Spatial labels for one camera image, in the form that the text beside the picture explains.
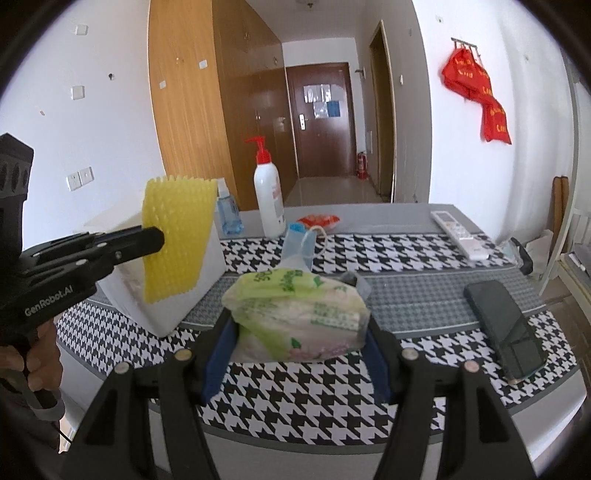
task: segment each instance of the wall hook rack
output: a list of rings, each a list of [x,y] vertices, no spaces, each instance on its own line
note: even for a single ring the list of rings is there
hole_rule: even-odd
[[[474,51],[476,52],[476,56],[478,57],[478,61],[480,63],[480,66],[484,67],[484,65],[482,64],[482,57],[480,56],[480,52],[478,51],[477,45],[474,45],[473,43],[463,41],[463,40],[460,40],[459,38],[454,38],[454,37],[452,37],[452,42],[456,48],[458,48],[458,45],[459,45],[463,48],[468,48],[470,51],[472,51],[472,49],[474,49]]]

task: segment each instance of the ceiling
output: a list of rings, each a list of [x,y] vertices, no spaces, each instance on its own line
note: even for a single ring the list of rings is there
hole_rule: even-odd
[[[246,0],[282,42],[354,37],[366,0]]]

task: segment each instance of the red cloth bag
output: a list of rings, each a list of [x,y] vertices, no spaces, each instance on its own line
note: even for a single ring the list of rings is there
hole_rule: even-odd
[[[467,48],[457,48],[441,74],[447,88],[468,100],[484,105],[493,98],[491,78]]]
[[[507,127],[507,115],[496,100],[483,108],[482,135],[487,142],[500,140],[512,145]]]
[[[491,78],[471,50],[457,48],[441,72],[443,84],[462,97],[482,104],[482,135],[487,142],[511,145],[507,116],[492,94]]]

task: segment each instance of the blue bottle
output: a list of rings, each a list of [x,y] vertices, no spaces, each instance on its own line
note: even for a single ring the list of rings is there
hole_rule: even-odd
[[[224,235],[237,235],[244,230],[236,200],[230,195],[225,179],[217,180],[217,211],[220,214]]]

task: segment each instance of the fire extinguisher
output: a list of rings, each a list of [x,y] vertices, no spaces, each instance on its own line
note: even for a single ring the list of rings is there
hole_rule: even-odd
[[[357,154],[357,178],[365,180],[368,177],[368,159],[365,152]]]

